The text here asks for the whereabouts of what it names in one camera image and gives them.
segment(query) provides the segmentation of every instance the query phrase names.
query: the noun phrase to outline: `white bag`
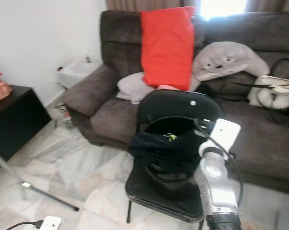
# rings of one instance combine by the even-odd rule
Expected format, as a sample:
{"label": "white bag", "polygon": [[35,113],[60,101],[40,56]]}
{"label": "white bag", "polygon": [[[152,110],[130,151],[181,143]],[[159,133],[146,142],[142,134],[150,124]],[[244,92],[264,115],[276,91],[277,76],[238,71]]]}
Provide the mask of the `white bag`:
{"label": "white bag", "polygon": [[289,108],[288,79],[265,75],[257,78],[254,84],[268,88],[253,87],[247,97],[250,105],[278,110]]}

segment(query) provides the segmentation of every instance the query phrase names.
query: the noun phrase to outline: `black chair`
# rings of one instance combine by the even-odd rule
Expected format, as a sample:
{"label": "black chair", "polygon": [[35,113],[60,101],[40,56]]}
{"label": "black chair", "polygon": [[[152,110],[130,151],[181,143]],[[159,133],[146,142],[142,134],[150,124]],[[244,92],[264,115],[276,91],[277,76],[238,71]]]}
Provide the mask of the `black chair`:
{"label": "black chair", "polygon": [[[213,99],[204,94],[157,90],[148,94],[140,103],[136,132],[142,131],[143,125],[163,117],[177,116],[214,121],[222,118],[223,112]],[[199,229],[203,225],[200,191],[196,184],[191,183],[186,187],[187,193],[192,194],[186,199],[169,200],[152,186],[151,178],[146,173],[145,167],[134,161],[125,190],[129,197],[127,223],[130,223],[132,202],[135,202],[186,222],[200,222]]]}

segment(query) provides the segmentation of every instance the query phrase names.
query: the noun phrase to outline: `curtain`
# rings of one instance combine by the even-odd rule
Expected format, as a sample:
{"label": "curtain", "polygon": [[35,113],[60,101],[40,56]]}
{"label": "curtain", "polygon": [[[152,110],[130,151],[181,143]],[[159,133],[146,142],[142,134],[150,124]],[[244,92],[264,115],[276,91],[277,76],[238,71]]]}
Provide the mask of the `curtain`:
{"label": "curtain", "polygon": [[289,0],[248,0],[245,12],[289,11]]}
{"label": "curtain", "polygon": [[108,10],[152,11],[180,6],[195,6],[200,11],[201,0],[106,0]]}

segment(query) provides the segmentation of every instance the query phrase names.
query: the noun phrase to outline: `window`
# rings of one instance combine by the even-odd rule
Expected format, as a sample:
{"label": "window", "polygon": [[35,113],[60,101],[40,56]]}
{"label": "window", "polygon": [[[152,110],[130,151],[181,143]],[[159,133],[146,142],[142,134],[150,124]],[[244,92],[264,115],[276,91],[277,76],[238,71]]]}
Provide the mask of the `window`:
{"label": "window", "polygon": [[200,14],[209,20],[212,17],[243,13],[247,0],[201,0]]}

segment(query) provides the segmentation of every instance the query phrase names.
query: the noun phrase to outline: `white wall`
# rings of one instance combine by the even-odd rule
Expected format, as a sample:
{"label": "white wall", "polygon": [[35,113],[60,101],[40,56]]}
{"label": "white wall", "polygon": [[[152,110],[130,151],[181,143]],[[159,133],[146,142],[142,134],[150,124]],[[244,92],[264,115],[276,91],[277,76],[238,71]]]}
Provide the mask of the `white wall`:
{"label": "white wall", "polygon": [[56,69],[100,56],[105,0],[0,0],[0,79],[33,87],[44,105],[63,92]]}

